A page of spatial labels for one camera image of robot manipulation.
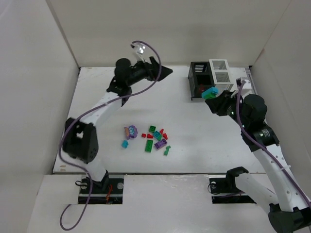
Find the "cyan and green lego block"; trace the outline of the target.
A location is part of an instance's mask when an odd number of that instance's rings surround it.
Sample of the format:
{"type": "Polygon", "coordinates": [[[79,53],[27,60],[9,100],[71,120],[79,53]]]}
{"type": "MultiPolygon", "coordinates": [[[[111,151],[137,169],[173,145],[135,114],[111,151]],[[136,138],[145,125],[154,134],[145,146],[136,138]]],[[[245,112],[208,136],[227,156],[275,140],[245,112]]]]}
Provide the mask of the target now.
{"type": "Polygon", "coordinates": [[[207,89],[206,91],[204,91],[201,94],[201,97],[205,100],[207,99],[213,99],[215,98],[217,95],[219,94],[218,89],[216,87],[211,87],[209,89],[207,89]]]}

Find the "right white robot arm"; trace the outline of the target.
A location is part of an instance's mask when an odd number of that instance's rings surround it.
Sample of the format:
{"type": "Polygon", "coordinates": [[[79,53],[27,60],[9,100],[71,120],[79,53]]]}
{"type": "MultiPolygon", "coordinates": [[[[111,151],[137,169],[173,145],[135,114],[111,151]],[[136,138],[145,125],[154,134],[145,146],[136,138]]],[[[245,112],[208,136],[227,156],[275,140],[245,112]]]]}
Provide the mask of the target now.
{"type": "Polygon", "coordinates": [[[241,136],[264,168],[273,190],[255,180],[240,166],[226,172],[223,178],[210,179],[210,193],[217,198],[230,198],[240,193],[248,195],[267,214],[277,233],[293,233],[311,226],[311,200],[297,184],[281,152],[279,140],[265,123],[267,106],[262,97],[249,94],[242,97],[224,91],[220,96],[207,99],[212,113],[231,117],[242,129],[241,136]]]}

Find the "purple paw print lego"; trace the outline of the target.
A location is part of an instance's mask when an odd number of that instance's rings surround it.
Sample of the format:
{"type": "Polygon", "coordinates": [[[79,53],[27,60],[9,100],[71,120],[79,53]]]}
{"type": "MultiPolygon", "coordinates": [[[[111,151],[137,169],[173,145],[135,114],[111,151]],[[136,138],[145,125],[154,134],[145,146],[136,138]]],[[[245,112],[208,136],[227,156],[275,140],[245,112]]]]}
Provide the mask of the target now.
{"type": "Polygon", "coordinates": [[[125,138],[127,140],[129,140],[131,138],[134,139],[138,136],[138,130],[137,130],[136,126],[134,126],[134,125],[125,127],[124,131],[125,131],[125,138]]]}

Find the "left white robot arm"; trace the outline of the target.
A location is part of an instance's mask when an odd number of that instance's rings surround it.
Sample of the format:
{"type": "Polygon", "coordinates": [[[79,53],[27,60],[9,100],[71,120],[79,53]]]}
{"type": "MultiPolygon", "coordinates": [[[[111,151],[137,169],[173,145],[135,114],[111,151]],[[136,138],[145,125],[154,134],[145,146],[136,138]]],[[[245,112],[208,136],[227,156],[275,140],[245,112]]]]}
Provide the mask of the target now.
{"type": "Polygon", "coordinates": [[[172,72],[172,69],[159,64],[154,57],[150,57],[150,62],[138,61],[135,65],[127,58],[119,59],[114,69],[114,77],[98,103],[81,116],[67,119],[59,152],[65,152],[76,160],[71,166],[82,169],[90,180],[104,183],[108,175],[97,155],[97,129],[126,104],[133,95],[132,85],[144,79],[152,83],[159,82],[172,72]]]}

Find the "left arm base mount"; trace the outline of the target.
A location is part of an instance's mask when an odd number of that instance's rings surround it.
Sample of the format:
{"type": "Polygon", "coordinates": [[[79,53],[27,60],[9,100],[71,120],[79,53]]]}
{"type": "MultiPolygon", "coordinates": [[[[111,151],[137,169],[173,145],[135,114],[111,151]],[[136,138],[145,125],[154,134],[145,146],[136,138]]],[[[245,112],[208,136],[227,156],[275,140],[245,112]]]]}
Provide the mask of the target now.
{"type": "MultiPolygon", "coordinates": [[[[90,188],[88,178],[84,177],[80,181],[76,181],[75,185],[80,188],[78,203],[85,204],[89,195],[90,188]]],[[[121,177],[110,178],[105,190],[102,190],[96,184],[94,184],[89,204],[122,204],[123,188],[124,178],[121,177]]]]}

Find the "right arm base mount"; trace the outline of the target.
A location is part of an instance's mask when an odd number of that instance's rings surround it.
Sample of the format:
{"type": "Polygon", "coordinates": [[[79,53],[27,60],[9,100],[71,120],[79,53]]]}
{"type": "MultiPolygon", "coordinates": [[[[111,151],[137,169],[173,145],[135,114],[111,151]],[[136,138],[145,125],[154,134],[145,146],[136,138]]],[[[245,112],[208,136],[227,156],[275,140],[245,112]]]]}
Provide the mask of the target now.
{"type": "Polygon", "coordinates": [[[225,177],[210,177],[207,190],[213,204],[256,204],[247,194],[232,186],[225,177]]]}

